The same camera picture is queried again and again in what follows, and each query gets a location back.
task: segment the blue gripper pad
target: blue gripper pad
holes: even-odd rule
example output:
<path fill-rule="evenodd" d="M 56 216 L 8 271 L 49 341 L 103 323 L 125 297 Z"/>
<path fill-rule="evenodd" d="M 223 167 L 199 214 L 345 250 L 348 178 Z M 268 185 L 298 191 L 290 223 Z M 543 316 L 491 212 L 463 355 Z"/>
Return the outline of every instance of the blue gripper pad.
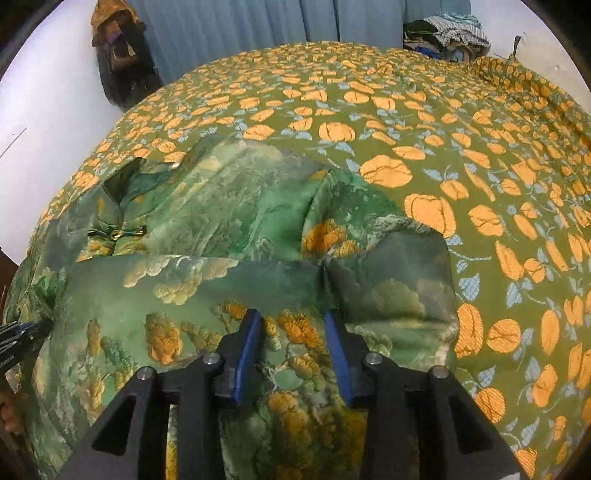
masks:
<path fill-rule="evenodd" d="M 375 396 L 375 380 L 363 370 L 363 357 L 369 352 L 365 340 L 347 331 L 336 309 L 324 315 L 324 329 L 340 396 L 349 408 L 368 408 Z"/>
<path fill-rule="evenodd" d="M 236 379 L 234 392 L 232 398 L 236 404 L 240 404 L 243 399 L 245 377 L 248 375 L 248 370 L 252 368 L 255 362 L 256 352 L 260 344 L 260 333 L 261 333 L 261 314 L 256 310 L 248 310 L 245 318 L 252 312 L 252 319 L 250 321 L 250 328 L 246 335 L 246 341 L 244 343 L 238 366 L 236 367 Z"/>
<path fill-rule="evenodd" d="M 244 403 L 261 336 L 261 314 L 248 309 L 238 331 L 224 336 L 217 347 L 224 364 L 213 379 L 213 395 L 222 408 L 238 408 Z"/>
<path fill-rule="evenodd" d="M 348 407 L 353 403 L 353 390 L 351 387 L 351 376 L 349 364 L 340 343 L 340 335 L 335 324 L 335 316 L 342 322 L 340 314 L 334 310 L 328 310 L 324 315 L 324 331 L 326 333 L 326 346 L 329 349 L 330 361 L 336 375 L 336 384 L 339 387 L 339 394 Z"/>

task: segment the black gripper frame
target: black gripper frame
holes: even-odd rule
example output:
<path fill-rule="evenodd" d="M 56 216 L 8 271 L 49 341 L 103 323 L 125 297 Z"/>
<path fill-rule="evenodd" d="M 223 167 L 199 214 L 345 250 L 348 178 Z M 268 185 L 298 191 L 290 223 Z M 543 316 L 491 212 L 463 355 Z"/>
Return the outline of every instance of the black gripper frame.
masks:
<path fill-rule="evenodd" d="M 78 443 L 57 480 L 164 480 L 170 406 L 178 405 L 178 480 L 224 480 L 219 408 L 238 408 L 261 342 L 249 309 L 215 353 L 157 373 L 142 367 Z"/>
<path fill-rule="evenodd" d="M 455 376 L 399 367 L 370 353 L 339 310 L 325 317 L 340 395 L 369 410 L 361 480 L 407 480 L 417 439 L 421 480 L 527 480 L 509 446 Z"/>

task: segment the striped cloth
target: striped cloth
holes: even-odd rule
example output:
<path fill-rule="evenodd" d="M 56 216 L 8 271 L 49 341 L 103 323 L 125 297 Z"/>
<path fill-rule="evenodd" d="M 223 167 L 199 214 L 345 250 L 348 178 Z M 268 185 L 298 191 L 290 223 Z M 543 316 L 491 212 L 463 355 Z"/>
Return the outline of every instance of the striped cloth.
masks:
<path fill-rule="evenodd" d="M 427 17 L 425 21 L 437 29 L 434 36 L 444 47 L 447 47 L 452 40 L 461 41 L 466 45 L 480 45 L 484 48 L 491 46 L 484 32 L 473 24 L 453 22 L 439 15 Z"/>

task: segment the pile of clothes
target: pile of clothes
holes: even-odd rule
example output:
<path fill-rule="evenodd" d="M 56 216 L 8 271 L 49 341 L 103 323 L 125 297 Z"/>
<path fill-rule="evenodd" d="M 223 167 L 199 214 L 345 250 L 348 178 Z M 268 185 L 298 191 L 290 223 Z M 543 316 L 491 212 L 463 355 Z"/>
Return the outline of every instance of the pile of clothes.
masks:
<path fill-rule="evenodd" d="M 433 59 L 472 61 L 486 55 L 491 44 L 474 15 L 439 13 L 404 24 L 404 48 Z"/>

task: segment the patterned cloth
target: patterned cloth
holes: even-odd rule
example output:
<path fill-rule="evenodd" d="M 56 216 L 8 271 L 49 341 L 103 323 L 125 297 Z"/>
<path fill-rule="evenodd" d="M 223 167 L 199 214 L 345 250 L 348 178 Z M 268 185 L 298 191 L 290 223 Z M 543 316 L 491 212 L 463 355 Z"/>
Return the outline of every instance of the patterned cloth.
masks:
<path fill-rule="evenodd" d="M 442 17 L 450 22 L 465 23 L 468 25 L 474 25 L 476 28 L 482 28 L 479 20 L 474 15 L 462 15 L 457 12 L 441 12 L 437 14 L 438 17 Z"/>
<path fill-rule="evenodd" d="M 466 45 L 479 45 L 484 48 L 490 48 L 491 44 L 480 29 L 472 23 L 457 22 L 449 20 L 439 15 L 425 18 L 426 22 L 437 28 L 434 34 L 441 45 L 447 47 L 452 40 L 461 41 Z"/>

